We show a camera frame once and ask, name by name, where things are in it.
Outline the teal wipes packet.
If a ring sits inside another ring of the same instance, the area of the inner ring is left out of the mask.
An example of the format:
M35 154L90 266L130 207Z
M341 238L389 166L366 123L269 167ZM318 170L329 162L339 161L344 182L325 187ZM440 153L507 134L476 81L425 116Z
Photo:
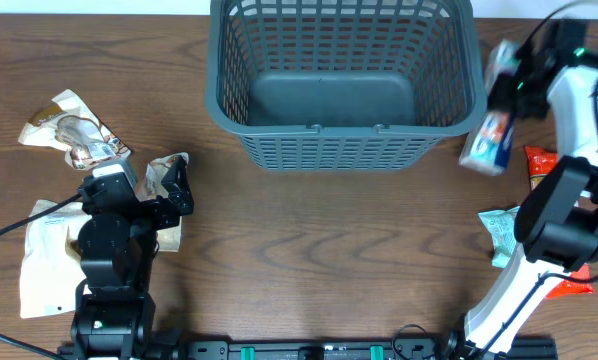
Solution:
M491 263L494 267L505 268L514 253L517 244L514 225L518 210L519 206L509 210L491 210L478 214L492 238L494 255Z

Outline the Kleenex tissue multipack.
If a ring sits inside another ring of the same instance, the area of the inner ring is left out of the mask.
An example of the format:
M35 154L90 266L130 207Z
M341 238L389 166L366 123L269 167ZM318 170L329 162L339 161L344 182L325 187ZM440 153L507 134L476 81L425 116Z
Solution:
M502 40L489 55L484 72L484 85L492 94L499 75L513 75L519 61L515 59L518 44ZM459 157L459 164L488 176L502 174L508 166L514 116L510 112L488 109L481 123L469 132Z

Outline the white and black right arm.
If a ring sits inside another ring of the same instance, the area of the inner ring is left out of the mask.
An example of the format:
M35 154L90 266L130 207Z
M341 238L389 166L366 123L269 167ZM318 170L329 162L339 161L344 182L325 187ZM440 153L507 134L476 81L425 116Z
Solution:
M541 46L500 44L491 54L488 109L510 118L553 114L558 162L521 204L512 258L463 318L447 359L504 359L545 296L598 261L598 52L588 23L543 20Z

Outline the orange spaghetti package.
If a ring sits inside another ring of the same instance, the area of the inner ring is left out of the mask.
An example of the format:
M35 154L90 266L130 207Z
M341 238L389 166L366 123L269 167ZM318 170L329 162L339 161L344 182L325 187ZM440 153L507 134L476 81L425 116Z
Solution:
M528 163L530 189L534 190L553 170L559 157L557 153L550 152L538 146L525 145L524 152ZM546 299L553 300L565 296L594 293L595 289L592 284L580 284L570 280L563 280L550 291Z

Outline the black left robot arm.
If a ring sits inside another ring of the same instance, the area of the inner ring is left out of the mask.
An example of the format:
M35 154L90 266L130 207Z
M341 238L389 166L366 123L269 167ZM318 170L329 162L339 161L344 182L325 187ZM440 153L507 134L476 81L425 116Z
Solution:
M194 201L187 162L176 156L162 180L166 196L139 200L123 165L100 165L78 192L90 215L78 234L80 267L67 359L184 359L177 332L154 336L149 294L157 233L179 225Z

